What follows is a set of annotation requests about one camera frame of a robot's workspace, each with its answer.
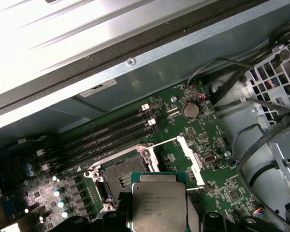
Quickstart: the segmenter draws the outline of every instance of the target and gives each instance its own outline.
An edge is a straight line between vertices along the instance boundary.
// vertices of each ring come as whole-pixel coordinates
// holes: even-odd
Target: ram slot
[[[142,128],[142,129],[139,129],[137,132],[140,132],[140,131],[145,131],[146,128]],[[74,160],[76,159],[80,159],[84,156],[87,156],[87,155],[90,155],[92,153],[95,153],[101,149],[104,149],[105,147],[108,147],[110,145],[116,145],[117,143],[120,143],[121,140],[124,140],[126,137],[129,137],[129,135],[133,134],[134,132],[133,131],[128,131],[126,132],[125,134],[123,135],[120,135],[120,136],[117,136],[115,138],[113,138],[111,141],[106,141],[104,143],[101,143],[95,147],[92,147],[90,150],[86,151],[86,152],[82,152],[82,153],[79,153],[77,155],[70,155],[70,156],[67,156],[67,157],[63,157],[63,158],[60,158],[56,161],[56,164],[57,165],[64,165],[66,163],[70,163],[70,162],[73,162]]]
[[[102,137],[98,140],[95,141],[91,146],[84,147],[83,149],[77,150],[77,153],[69,153],[69,154],[62,154],[61,159],[63,160],[68,160],[71,158],[77,158],[79,156],[83,156],[88,152],[91,152],[91,150],[97,149],[100,146],[103,146],[105,144],[111,143],[112,141],[116,139],[120,139],[125,137],[126,135],[129,135],[133,133],[134,131],[140,130],[140,129],[145,129],[145,124],[137,124],[134,127],[129,127],[127,130],[120,130],[116,131],[107,137]]]
[[[114,141],[113,143],[109,143],[104,148],[98,148],[98,149],[88,153],[88,155],[84,156],[83,158],[71,160],[71,162],[69,162],[69,163],[66,163],[64,165],[60,165],[57,168],[57,173],[63,172],[67,169],[70,169],[70,168],[75,167],[79,164],[87,162],[95,157],[106,155],[108,152],[112,151],[113,149],[115,149],[119,146],[137,141],[137,140],[139,140],[139,139],[141,139],[141,138],[143,138],[151,133],[153,133],[152,129],[149,131],[141,130],[141,131],[138,131],[137,133],[132,134],[131,136],[128,136],[128,138],[125,138],[125,140],[123,140],[123,141],[117,140],[117,141]]]
[[[94,139],[100,136],[103,136],[106,133],[109,133],[113,130],[117,130],[121,127],[126,127],[127,125],[133,124],[139,120],[142,120],[145,117],[147,117],[147,112],[134,112],[132,114],[129,114],[128,116],[124,116],[121,118],[116,119],[115,121],[112,121],[108,124],[101,125],[100,127],[97,127],[95,130],[89,131],[81,136],[77,136],[76,138],[73,138],[69,141],[64,142],[59,147],[57,146],[55,148],[55,151],[61,152],[64,151],[64,149],[72,148],[75,146],[82,145],[86,143],[89,139]]]
[[[90,150],[90,148],[92,146],[94,146],[95,144],[111,140],[114,136],[117,136],[118,134],[125,133],[125,131],[127,131],[127,130],[137,130],[137,129],[141,128],[141,127],[144,127],[145,123],[147,121],[148,121],[148,119],[138,120],[134,124],[131,124],[131,125],[128,125],[128,126],[125,125],[123,127],[120,127],[116,131],[113,131],[113,130],[112,131],[108,131],[108,133],[106,133],[104,135],[101,135],[101,136],[97,136],[96,138],[94,138],[93,140],[90,140],[89,142],[87,142],[85,144],[78,145],[78,146],[72,146],[70,149],[58,152],[58,153],[54,154],[53,157],[75,154],[76,152],[77,153],[78,152],[85,152],[87,150]]]

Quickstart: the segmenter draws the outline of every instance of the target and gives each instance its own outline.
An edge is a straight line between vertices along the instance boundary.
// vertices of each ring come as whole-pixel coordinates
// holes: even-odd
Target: black cable
[[[252,65],[254,64],[257,64],[257,63],[260,63],[262,60],[264,60],[267,56],[269,56],[271,50],[267,49],[267,45],[263,46],[262,48],[256,50],[253,52],[254,54],[254,60],[251,62],[251,56],[244,59],[244,60],[241,60],[242,63],[248,63],[248,62],[251,62]],[[238,66],[237,65],[230,65],[230,66],[227,66],[223,69],[220,69],[220,70],[217,70],[217,71],[214,71],[214,72],[211,72],[210,74],[206,74],[206,75],[201,75],[201,81],[204,85],[208,84],[208,83],[211,83],[212,81],[220,78],[221,76],[224,76],[224,75],[227,75],[229,73],[232,73],[232,72],[235,72],[238,70]]]
[[[253,156],[262,147],[265,143],[270,141],[274,138],[277,134],[282,132],[287,126],[290,125],[290,116],[285,115],[281,121],[272,127],[265,135],[263,135],[257,142],[255,142],[243,155],[242,159],[240,160],[237,166],[237,174],[241,179],[242,183],[246,187],[246,189],[251,193],[254,199],[261,204],[261,207],[266,210],[268,213],[272,214],[279,222],[283,223],[289,230],[290,224],[288,224],[283,218],[281,218],[278,214],[276,214],[250,187],[249,183],[247,182],[244,173],[242,171],[242,167],[245,163]]]
[[[259,99],[246,98],[246,101],[257,103],[257,104],[264,106],[266,108],[269,108],[271,110],[277,110],[280,114],[285,114],[285,113],[288,113],[290,111],[289,109],[287,109],[283,106],[275,105],[275,104],[272,104],[270,102],[262,101]],[[236,101],[228,103],[226,105],[217,106],[214,108],[214,110],[216,110],[216,111],[225,110],[225,109],[229,109],[231,107],[235,107],[235,106],[240,105],[240,104],[242,104],[242,101],[236,100]]]
[[[280,40],[280,37],[289,32],[290,32],[290,24],[273,31],[269,36],[269,45],[270,46],[275,45]]]
[[[215,63],[217,61],[226,61],[226,62],[229,62],[229,63],[232,63],[232,64],[236,64],[236,65],[239,65],[239,66],[242,66],[242,67],[246,67],[247,69],[253,69],[253,66],[251,65],[248,65],[248,64],[244,64],[244,63],[241,63],[241,62],[238,62],[238,61],[235,61],[235,60],[231,60],[231,59],[227,59],[227,58],[217,58],[215,60],[212,60],[210,62],[208,62],[207,64],[203,65],[202,67],[200,67],[197,71],[195,71],[192,76],[188,79],[187,81],[187,90],[189,92],[192,92],[192,93],[195,93],[197,94],[198,96],[200,96],[202,93],[196,91],[196,90],[193,90],[191,87],[190,87],[190,83],[193,79],[195,80],[199,80],[200,77],[197,77],[197,75],[203,70],[205,69],[207,66],[211,65],[212,63]]]
[[[290,124],[290,116],[285,115],[280,122],[278,122],[274,127],[270,128],[269,131],[263,135],[257,142],[255,142],[243,155],[237,169],[241,170],[243,165],[253,156],[269,140],[274,138],[277,134],[282,132]]]
[[[258,129],[262,132],[263,135],[265,134],[265,131],[261,128],[260,124],[258,124],[258,123],[252,124],[251,126],[246,127],[244,129],[240,130],[237,133],[236,137],[233,139],[233,142],[232,142],[232,149],[231,149],[231,151],[232,151],[233,160],[236,160],[236,157],[235,157],[235,154],[236,154],[236,152],[235,152],[235,145],[236,145],[236,142],[237,142],[238,138],[241,136],[242,133],[244,133],[246,131],[250,131],[250,130],[254,129],[255,127],[258,127]]]
[[[273,209],[271,209],[256,193],[255,191],[249,186],[246,178],[244,177],[244,173],[242,170],[237,169],[237,174],[240,180],[242,181],[244,187],[250,192],[252,197],[261,205],[261,208],[264,212],[270,213],[273,217],[277,219],[277,221],[281,222],[285,225],[285,227],[290,231],[290,224],[287,223],[282,217],[280,217]]]
[[[274,31],[269,36],[269,44],[264,46],[259,52],[250,58],[248,58],[245,63],[257,64],[261,62],[265,57],[272,53],[272,49],[281,44],[285,44],[290,40],[290,24],[281,27],[280,29]],[[237,81],[248,71],[248,69],[243,68],[237,70],[223,85],[220,87],[212,96],[211,102],[215,105],[220,99],[222,99],[230,89],[235,85]]]
[[[266,171],[271,170],[271,169],[278,169],[278,168],[279,167],[278,167],[277,163],[276,164],[270,163],[270,164],[265,165],[264,167],[260,168],[250,179],[249,186],[253,187],[256,180],[259,178],[259,176],[261,176]]]

